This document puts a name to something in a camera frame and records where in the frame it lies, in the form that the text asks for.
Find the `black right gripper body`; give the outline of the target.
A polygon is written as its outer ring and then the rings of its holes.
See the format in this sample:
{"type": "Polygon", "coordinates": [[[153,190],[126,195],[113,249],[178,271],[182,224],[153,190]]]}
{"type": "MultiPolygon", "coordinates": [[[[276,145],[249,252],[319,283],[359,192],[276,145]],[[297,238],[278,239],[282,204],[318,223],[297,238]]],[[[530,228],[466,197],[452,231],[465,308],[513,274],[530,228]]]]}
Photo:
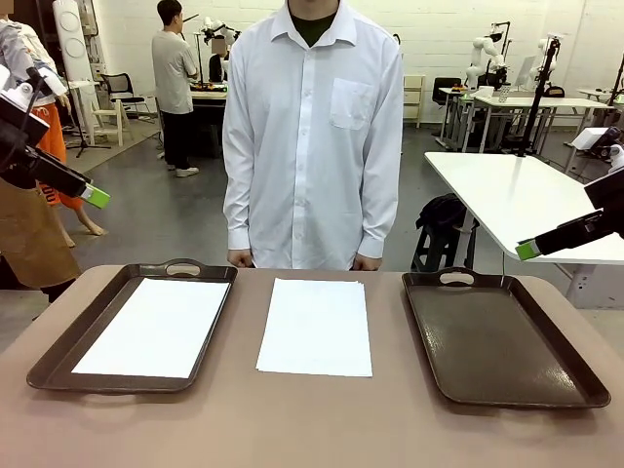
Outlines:
{"type": "Polygon", "coordinates": [[[624,168],[612,170],[584,186],[602,222],[611,230],[624,230],[624,168]]]}

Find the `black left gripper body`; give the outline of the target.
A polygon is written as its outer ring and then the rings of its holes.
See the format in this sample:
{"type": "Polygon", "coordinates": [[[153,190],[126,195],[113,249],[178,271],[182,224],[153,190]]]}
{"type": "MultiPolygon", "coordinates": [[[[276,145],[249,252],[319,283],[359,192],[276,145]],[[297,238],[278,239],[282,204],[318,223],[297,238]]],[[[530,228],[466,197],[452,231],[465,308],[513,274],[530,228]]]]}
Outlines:
{"type": "Polygon", "coordinates": [[[50,180],[48,154],[37,147],[30,130],[41,137],[44,126],[0,94],[0,178],[18,188],[50,180]]]}

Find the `white A4 paper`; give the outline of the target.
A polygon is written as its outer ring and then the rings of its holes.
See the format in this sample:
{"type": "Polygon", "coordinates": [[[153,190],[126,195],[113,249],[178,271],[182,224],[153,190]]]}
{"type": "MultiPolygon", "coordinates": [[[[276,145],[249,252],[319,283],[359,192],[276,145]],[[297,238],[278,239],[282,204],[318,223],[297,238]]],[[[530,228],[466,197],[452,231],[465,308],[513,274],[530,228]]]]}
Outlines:
{"type": "Polygon", "coordinates": [[[227,283],[142,280],[72,371],[189,377],[228,290],[227,283]]]}
{"type": "Polygon", "coordinates": [[[256,369],[371,377],[364,285],[352,281],[277,278],[256,369]]]}

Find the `person's right forearm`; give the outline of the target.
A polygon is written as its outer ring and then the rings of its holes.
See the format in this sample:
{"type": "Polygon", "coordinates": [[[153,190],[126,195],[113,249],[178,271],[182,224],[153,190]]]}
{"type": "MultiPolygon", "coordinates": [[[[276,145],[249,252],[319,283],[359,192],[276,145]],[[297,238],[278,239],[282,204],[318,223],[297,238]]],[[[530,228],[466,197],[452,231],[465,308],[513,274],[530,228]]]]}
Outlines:
{"type": "Polygon", "coordinates": [[[259,194],[254,157],[227,160],[226,171],[223,213],[227,221],[228,250],[249,251],[252,207],[259,194]]]}

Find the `mannequin with orange pants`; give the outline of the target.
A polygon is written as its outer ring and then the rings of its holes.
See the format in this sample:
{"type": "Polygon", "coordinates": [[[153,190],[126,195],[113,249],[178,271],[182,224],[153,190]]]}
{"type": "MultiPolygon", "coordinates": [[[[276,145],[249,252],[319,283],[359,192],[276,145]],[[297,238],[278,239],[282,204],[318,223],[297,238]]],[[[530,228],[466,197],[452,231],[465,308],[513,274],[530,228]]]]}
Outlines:
{"type": "MultiPolygon", "coordinates": [[[[31,26],[20,22],[18,22],[18,26],[19,37],[21,38],[31,58],[33,59],[35,67],[46,67],[47,69],[52,70],[54,73],[57,73],[58,71],[56,64],[44,48],[35,30],[31,26]]],[[[68,112],[71,111],[69,98],[67,94],[63,94],[60,97],[47,96],[38,98],[34,104],[32,113],[35,116],[43,119],[50,126],[48,132],[42,137],[42,139],[38,143],[38,147],[50,153],[60,162],[65,164],[66,147],[62,135],[62,127],[59,118],[59,111],[57,109],[57,101],[59,101],[59,103],[64,106],[68,112]]],[[[52,186],[44,184],[43,182],[39,183],[39,188],[41,189],[48,205],[53,208],[53,215],[55,216],[55,220],[57,221],[58,227],[68,247],[73,248],[75,246],[75,243],[65,230],[59,218],[56,209],[56,206],[59,204],[63,204],[66,208],[72,210],[76,214],[78,220],[88,229],[91,234],[95,236],[102,236],[106,233],[103,228],[98,226],[94,221],[89,218],[84,210],[83,201],[81,199],[68,197],[63,193],[55,190],[52,186]]]]}

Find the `white wooden chair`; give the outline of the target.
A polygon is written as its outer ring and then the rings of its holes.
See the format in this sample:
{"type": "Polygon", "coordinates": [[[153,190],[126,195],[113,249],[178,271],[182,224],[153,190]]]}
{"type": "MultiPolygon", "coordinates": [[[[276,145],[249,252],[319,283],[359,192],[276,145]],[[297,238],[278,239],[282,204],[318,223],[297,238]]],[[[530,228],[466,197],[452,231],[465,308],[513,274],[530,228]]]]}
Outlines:
{"type": "Polygon", "coordinates": [[[97,108],[92,102],[90,143],[96,142],[96,136],[116,137],[119,146],[124,144],[125,117],[120,101],[116,101],[112,108],[97,108]]]}

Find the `white standing air conditioner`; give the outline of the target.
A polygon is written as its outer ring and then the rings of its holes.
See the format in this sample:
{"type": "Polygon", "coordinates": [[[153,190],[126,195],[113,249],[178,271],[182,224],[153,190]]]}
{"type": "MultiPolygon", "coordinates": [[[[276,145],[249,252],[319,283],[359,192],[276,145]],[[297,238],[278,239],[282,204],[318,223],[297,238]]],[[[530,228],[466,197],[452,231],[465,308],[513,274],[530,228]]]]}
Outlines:
{"type": "Polygon", "coordinates": [[[92,81],[93,74],[77,2],[54,0],[53,13],[68,80],[92,81]]]}

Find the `large white table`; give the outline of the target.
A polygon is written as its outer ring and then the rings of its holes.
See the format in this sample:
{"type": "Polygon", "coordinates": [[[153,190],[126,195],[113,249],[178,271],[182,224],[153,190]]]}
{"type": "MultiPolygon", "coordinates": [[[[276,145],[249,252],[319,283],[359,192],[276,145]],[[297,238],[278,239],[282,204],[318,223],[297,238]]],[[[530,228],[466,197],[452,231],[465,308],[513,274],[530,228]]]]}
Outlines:
{"type": "Polygon", "coordinates": [[[506,254],[594,210],[583,185],[533,157],[426,152],[425,160],[506,254]]]}

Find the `black pole stand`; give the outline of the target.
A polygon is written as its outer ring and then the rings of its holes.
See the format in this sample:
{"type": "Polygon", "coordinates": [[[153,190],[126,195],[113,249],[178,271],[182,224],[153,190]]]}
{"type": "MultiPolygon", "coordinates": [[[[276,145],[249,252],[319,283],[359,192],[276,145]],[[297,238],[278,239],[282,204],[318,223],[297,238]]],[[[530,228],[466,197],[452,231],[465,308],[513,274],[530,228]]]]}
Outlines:
{"type": "Polygon", "coordinates": [[[557,34],[549,33],[545,43],[545,59],[542,61],[542,64],[538,67],[537,74],[537,86],[534,93],[534,99],[526,120],[525,131],[523,134],[523,138],[521,144],[519,146],[519,150],[517,156],[523,158],[527,154],[527,149],[530,143],[530,136],[535,125],[535,121],[537,119],[537,114],[539,110],[539,104],[544,96],[546,83],[549,80],[549,76],[551,73],[551,68],[553,61],[558,56],[559,50],[561,48],[561,40],[562,38],[557,34]]]}

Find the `long white background table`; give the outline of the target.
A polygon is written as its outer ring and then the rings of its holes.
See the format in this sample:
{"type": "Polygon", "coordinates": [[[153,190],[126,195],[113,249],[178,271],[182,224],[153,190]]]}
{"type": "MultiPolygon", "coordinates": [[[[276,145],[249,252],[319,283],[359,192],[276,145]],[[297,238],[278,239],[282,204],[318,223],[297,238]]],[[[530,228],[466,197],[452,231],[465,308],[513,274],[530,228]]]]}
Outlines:
{"type": "Polygon", "coordinates": [[[474,120],[478,108],[486,110],[484,131],[479,145],[479,153],[486,151],[490,121],[493,117],[504,117],[512,120],[516,115],[525,118],[525,130],[528,131],[528,142],[535,154],[540,154],[546,138],[557,118],[576,119],[577,131],[581,132],[595,110],[612,111],[612,105],[585,98],[572,97],[507,97],[500,101],[498,97],[474,97],[470,111],[469,124],[474,120]]]}

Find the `background computer monitor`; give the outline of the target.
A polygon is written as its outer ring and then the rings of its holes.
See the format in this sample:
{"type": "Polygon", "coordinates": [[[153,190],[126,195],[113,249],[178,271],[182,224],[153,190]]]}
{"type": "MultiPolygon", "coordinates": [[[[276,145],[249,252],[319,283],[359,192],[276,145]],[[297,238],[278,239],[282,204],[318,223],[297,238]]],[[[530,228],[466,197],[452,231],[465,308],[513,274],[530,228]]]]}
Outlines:
{"type": "Polygon", "coordinates": [[[526,57],[523,60],[522,66],[518,72],[514,86],[517,88],[524,87],[529,79],[530,71],[533,68],[535,56],[526,57]]]}

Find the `man in grey shirt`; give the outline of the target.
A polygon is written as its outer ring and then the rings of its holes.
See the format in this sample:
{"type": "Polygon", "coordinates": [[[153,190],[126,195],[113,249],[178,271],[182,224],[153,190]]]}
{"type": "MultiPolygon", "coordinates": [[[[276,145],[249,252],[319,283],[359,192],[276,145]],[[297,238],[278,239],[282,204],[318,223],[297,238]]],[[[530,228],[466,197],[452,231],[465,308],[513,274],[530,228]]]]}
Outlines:
{"type": "Polygon", "coordinates": [[[177,177],[195,176],[190,165],[193,103],[190,83],[198,69],[189,44],[182,37],[182,6],[178,0],[160,0],[157,13],[163,28],[151,41],[155,97],[162,117],[164,158],[177,177]]]}

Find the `seated person in black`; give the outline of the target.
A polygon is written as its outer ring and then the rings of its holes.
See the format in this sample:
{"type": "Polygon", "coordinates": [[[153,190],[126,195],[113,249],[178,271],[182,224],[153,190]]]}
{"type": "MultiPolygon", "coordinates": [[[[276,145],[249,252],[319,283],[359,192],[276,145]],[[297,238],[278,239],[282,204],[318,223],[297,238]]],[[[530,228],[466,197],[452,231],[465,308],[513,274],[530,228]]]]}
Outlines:
{"type": "Polygon", "coordinates": [[[229,50],[225,38],[217,35],[212,39],[212,52],[209,59],[209,81],[211,83],[222,83],[227,79],[227,62],[229,60],[229,50]]]}

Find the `white shelf unit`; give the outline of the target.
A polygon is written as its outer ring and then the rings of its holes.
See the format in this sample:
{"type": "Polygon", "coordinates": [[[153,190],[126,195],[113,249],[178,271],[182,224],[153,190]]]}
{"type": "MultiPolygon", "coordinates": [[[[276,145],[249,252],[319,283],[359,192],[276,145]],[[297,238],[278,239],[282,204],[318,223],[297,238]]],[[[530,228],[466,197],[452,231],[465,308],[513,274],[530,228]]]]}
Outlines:
{"type": "Polygon", "coordinates": [[[421,125],[425,83],[425,75],[404,76],[404,120],[417,129],[421,125]]]}

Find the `person in white shirt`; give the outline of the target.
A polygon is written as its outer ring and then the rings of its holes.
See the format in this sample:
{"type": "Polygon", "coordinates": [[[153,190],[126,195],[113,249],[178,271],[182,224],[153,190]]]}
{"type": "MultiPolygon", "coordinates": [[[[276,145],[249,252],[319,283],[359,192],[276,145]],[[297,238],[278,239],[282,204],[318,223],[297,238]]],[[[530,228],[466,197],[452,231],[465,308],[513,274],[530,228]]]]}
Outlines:
{"type": "Polygon", "coordinates": [[[400,158],[396,39],[347,0],[285,0],[235,41],[223,158],[254,157],[256,268],[352,270],[368,160],[400,158]]]}

